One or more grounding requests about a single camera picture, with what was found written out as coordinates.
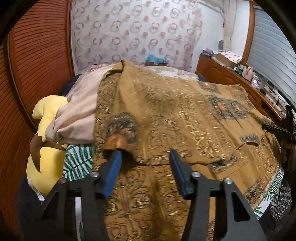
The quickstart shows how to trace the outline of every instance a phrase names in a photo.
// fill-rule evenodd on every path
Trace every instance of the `cloth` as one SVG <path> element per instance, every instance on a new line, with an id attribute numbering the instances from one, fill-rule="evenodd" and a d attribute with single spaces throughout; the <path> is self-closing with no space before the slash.
<path id="1" fill-rule="evenodd" d="M 103 74 L 111 68 L 102 67 L 78 78 L 68 94 L 68 103 L 58 109 L 46 128 L 46 140 L 60 144 L 93 142 L 97 92 Z"/>
<path id="2" fill-rule="evenodd" d="M 68 97 L 68 102 L 70 102 L 71 96 L 74 93 L 74 89 L 76 88 L 77 85 L 79 85 L 83 79 L 84 76 L 88 75 L 89 73 L 95 71 L 96 69 L 100 69 L 100 68 L 106 68 L 106 67 L 113 67 L 115 64 L 93 64 L 91 66 L 88 66 L 87 68 L 85 68 L 82 73 L 80 74 L 79 78 L 77 79 L 77 81 L 74 83 L 74 85 L 72 86 L 72 88 L 68 91 L 67 93 L 67 97 Z"/>
<path id="3" fill-rule="evenodd" d="M 62 177 L 68 181 L 82 179 L 93 167 L 91 144 L 68 145 Z"/>
<path id="4" fill-rule="evenodd" d="M 196 80 L 199 81 L 200 75 L 196 75 L 192 72 L 186 71 L 186 70 L 180 70 L 168 66 L 144 66 L 141 65 L 141 67 L 152 70 L 153 72 L 161 75 L 161 76 L 167 76 L 167 77 L 175 77 L 180 78 L 184 80 Z"/>
<path id="5" fill-rule="evenodd" d="M 240 85 L 162 77 L 121 61 L 105 73 L 98 92 L 94 170 L 108 150 L 124 157 L 105 224 L 111 240 L 180 240 L 189 202 L 178 195 L 168 153 L 208 178 L 230 177 L 254 210 L 280 163 L 271 120 L 251 104 Z M 208 238 L 215 201 L 210 200 Z"/>
<path id="6" fill-rule="evenodd" d="M 21 235 L 25 233 L 26 226 L 30 217 L 32 217 L 33 211 L 38 208 L 40 208 L 40 202 L 36 193 L 28 185 L 27 173 L 24 172 L 17 194 L 18 224 Z"/>
<path id="7" fill-rule="evenodd" d="M 224 0 L 203 0 L 203 2 L 208 3 L 213 7 L 218 7 L 221 12 L 224 12 Z"/>
<path id="8" fill-rule="evenodd" d="M 225 58 L 229 59 L 231 62 L 238 64 L 242 61 L 242 59 L 244 58 L 243 56 L 239 56 L 231 51 L 227 51 L 227 52 L 222 52 L 222 53 L 218 53 L 222 56 L 224 56 Z"/>
<path id="9" fill-rule="evenodd" d="M 224 0 L 223 52 L 231 51 L 231 41 L 237 13 L 237 0 Z"/>

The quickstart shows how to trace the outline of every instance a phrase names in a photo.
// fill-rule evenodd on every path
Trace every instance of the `cardboard box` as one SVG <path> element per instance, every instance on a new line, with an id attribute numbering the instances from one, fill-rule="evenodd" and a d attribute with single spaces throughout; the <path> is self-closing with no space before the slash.
<path id="1" fill-rule="evenodd" d="M 243 57 L 238 56 L 230 51 L 228 51 L 227 53 L 218 53 L 215 57 L 218 61 L 220 61 L 226 67 L 230 67 L 230 68 L 234 68 L 235 66 L 240 65 L 243 59 Z"/>
<path id="2" fill-rule="evenodd" d="M 146 61 L 146 65 L 148 65 L 148 66 L 168 66 L 167 63 L 148 62 L 148 61 Z"/>

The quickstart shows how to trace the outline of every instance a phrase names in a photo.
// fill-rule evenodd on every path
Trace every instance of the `bed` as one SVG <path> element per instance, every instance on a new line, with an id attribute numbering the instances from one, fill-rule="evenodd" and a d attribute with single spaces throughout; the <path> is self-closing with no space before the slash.
<path id="1" fill-rule="evenodd" d="M 90 73 L 93 70 L 103 67 L 102 65 L 92 65 L 88 67 L 84 72 Z M 161 76 L 180 78 L 184 80 L 195 80 L 195 81 L 206 81 L 202 76 L 196 75 L 191 72 L 184 70 L 178 70 L 172 67 L 167 66 L 141 66 L 142 68 L 149 69 Z M 93 150 L 90 144 L 78 144 L 78 145 L 68 145 L 66 156 L 65 156 L 65 165 L 63 169 L 63 177 L 68 180 L 76 180 L 85 177 L 89 174 L 93 167 L 92 162 Z M 267 207 L 269 206 L 273 196 L 278 191 L 280 183 L 283 178 L 284 171 L 282 167 L 279 167 L 275 175 L 271 178 L 269 183 L 269 190 L 261 201 L 260 205 L 254 209 L 254 213 L 259 219 Z"/>
<path id="2" fill-rule="evenodd" d="M 92 71 L 99 69 L 101 67 L 106 66 L 106 64 L 98 64 L 92 65 L 85 69 L 82 74 L 89 74 Z M 203 77 L 196 75 L 191 72 L 182 71 L 178 69 L 174 69 L 171 67 L 165 66 L 141 66 L 144 69 L 148 69 L 150 71 L 155 72 L 158 75 L 165 76 L 165 77 L 173 77 L 179 78 L 181 80 L 194 80 L 194 81 L 206 81 Z M 75 80 L 72 80 L 70 86 L 75 84 L 78 76 Z M 65 177 L 67 180 L 77 180 L 84 178 L 93 170 L 93 146 L 91 144 L 69 144 L 66 150 L 65 160 L 64 160 L 64 167 L 62 176 Z M 253 211 L 258 220 L 260 220 L 261 216 L 264 212 L 268 209 L 274 195 L 279 190 L 280 184 L 283 179 L 283 168 L 278 165 L 271 175 L 269 182 L 266 185 L 266 189 L 262 190 L 260 193 L 260 204 L 253 208 Z M 245 195 L 248 196 L 248 201 L 252 204 L 252 199 L 258 195 L 258 187 L 254 186 L 253 189 L 250 188 L 248 193 Z M 81 216 L 79 214 L 79 210 L 76 210 L 77 216 Z M 76 220 L 77 229 L 81 228 L 81 220 Z"/>

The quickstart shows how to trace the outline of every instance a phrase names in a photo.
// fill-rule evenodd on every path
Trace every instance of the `louvered wardrobe door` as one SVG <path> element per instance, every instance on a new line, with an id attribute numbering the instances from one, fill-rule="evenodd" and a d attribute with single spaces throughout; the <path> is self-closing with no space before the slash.
<path id="1" fill-rule="evenodd" d="M 26 170 L 29 143 L 33 132 L 10 88 L 3 45 L 0 46 L 0 210 L 15 234 L 17 227 L 17 192 Z"/>
<path id="2" fill-rule="evenodd" d="M 41 98 L 57 94 L 73 76 L 70 0 L 40 0 L 9 35 L 15 82 L 29 114 Z"/>

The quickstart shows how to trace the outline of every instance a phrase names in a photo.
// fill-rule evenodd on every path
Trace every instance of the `yellow plush toy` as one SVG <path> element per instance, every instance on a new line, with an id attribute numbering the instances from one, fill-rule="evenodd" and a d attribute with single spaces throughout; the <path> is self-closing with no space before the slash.
<path id="1" fill-rule="evenodd" d="M 65 104 L 67 104 L 67 98 L 56 95 L 44 97 L 36 104 L 33 110 L 33 119 L 41 119 L 36 137 L 42 138 L 42 142 L 45 142 L 46 128 L 53 120 L 58 109 Z M 32 156 L 30 155 L 28 158 L 27 178 L 43 195 L 47 195 L 58 179 L 62 177 L 67 145 L 62 147 L 64 150 L 45 146 L 40 148 L 40 172 L 36 168 Z"/>

